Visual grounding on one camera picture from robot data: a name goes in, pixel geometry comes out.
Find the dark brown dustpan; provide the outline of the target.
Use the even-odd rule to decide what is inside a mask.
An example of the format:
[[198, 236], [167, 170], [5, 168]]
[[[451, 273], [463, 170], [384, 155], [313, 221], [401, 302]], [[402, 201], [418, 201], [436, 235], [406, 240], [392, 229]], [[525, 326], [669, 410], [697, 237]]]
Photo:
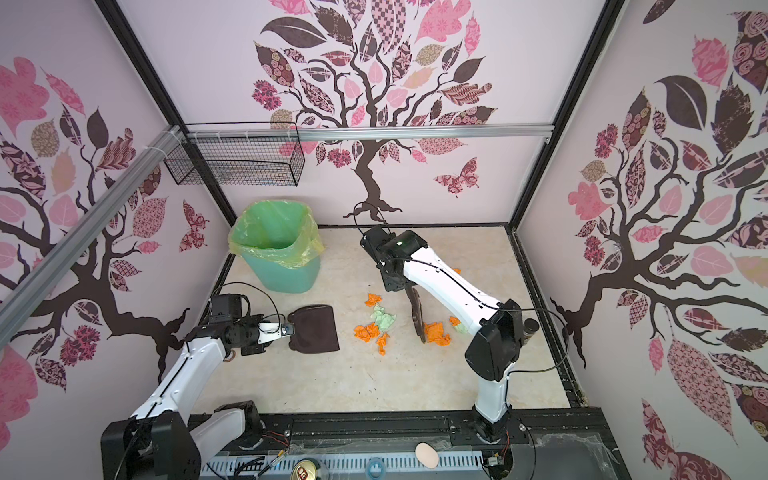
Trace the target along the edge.
[[340, 350], [333, 307], [310, 305], [301, 307], [287, 317], [294, 333], [289, 348], [302, 354], [324, 354]]

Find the dark brown hand broom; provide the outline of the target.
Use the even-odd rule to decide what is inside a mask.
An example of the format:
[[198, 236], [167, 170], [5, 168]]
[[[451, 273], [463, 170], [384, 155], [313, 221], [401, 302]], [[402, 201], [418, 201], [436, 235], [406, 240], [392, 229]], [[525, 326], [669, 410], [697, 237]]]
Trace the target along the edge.
[[427, 342], [427, 337], [425, 333], [422, 304], [416, 286], [414, 284], [408, 285], [405, 292], [411, 306], [411, 317], [415, 333], [419, 340], [425, 344]]

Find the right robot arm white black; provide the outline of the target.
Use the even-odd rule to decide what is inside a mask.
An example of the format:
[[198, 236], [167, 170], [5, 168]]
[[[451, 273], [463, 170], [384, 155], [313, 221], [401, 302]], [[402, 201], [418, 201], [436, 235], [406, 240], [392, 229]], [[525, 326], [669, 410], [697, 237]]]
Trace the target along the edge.
[[417, 286], [438, 300], [471, 335], [465, 351], [478, 377], [473, 407], [478, 437], [489, 444], [505, 436], [511, 416], [509, 380], [528, 339], [539, 329], [512, 299], [502, 302], [476, 288], [450, 268], [418, 234], [382, 227], [362, 233], [360, 245], [372, 258], [388, 292], [404, 291], [412, 317], [421, 321]]

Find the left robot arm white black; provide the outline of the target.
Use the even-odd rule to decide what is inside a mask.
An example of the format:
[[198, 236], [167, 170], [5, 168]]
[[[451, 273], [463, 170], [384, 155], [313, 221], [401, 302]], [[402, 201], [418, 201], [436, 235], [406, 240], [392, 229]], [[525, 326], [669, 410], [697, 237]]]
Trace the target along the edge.
[[187, 335], [170, 373], [128, 419], [111, 423], [102, 434], [104, 478], [197, 479], [204, 464], [230, 443], [259, 443], [264, 425], [253, 402], [198, 416], [192, 409], [231, 354], [256, 355], [294, 333], [279, 312], [252, 313], [241, 294], [211, 297], [205, 319]]

